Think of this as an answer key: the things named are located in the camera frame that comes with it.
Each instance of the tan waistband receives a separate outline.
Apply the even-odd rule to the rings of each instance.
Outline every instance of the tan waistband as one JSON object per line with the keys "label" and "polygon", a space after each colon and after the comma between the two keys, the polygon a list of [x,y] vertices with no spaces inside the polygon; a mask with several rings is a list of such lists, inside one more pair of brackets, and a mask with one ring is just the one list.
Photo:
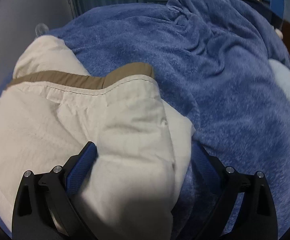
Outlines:
{"label": "tan waistband", "polygon": [[82,76],[47,70],[14,79],[7,85],[7,88],[22,82],[48,81],[69,87],[98,90],[109,87],[115,82],[132,75],[146,75],[154,78],[153,67],[147,63],[133,62],[113,70],[105,77]]}

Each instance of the pant leg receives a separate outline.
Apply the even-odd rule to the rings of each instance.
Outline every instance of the pant leg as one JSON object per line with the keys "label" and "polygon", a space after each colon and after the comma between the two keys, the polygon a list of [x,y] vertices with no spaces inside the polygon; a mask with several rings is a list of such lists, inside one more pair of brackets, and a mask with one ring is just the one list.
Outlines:
{"label": "pant leg", "polygon": [[35,39],[18,59],[13,79],[46,70],[89,75],[64,41],[51,35]]}

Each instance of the gray wall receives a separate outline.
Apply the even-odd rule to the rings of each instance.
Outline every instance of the gray wall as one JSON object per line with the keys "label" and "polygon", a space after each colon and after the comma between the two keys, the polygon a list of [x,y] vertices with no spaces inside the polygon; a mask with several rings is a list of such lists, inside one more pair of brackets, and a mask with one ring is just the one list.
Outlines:
{"label": "gray wall", "polygon": [[67,0],[0,0],[0,83],[35,38],[35,26],[50,29],[72,19]]}

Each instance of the wall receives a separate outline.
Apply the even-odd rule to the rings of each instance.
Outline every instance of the wall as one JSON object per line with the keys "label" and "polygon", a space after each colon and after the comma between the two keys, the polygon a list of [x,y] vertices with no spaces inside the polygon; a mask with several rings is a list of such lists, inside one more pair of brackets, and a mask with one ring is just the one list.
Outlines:
{"label": "wall", "polygon": [[35,26],[50,29],[72,19],[68,0],[0,0],[0,83],[35,38]]}

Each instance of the white garment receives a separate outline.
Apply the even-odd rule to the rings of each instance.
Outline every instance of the white garment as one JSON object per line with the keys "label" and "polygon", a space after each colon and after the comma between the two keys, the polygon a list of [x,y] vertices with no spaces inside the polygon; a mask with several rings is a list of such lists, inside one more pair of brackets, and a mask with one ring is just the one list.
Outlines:
{"label": "white garment", "polygon": [[[43,70],[87,75],[53,36],[36,39],[13,76]],[[49,172],[93,141],[99,157],[74,205],[96,237],[170,239],[192,133],[189,119],[160,98],[149,76],[101,90],[45,81],[13,85],[0,98],[0,217],[11,229],[24,171]]]}

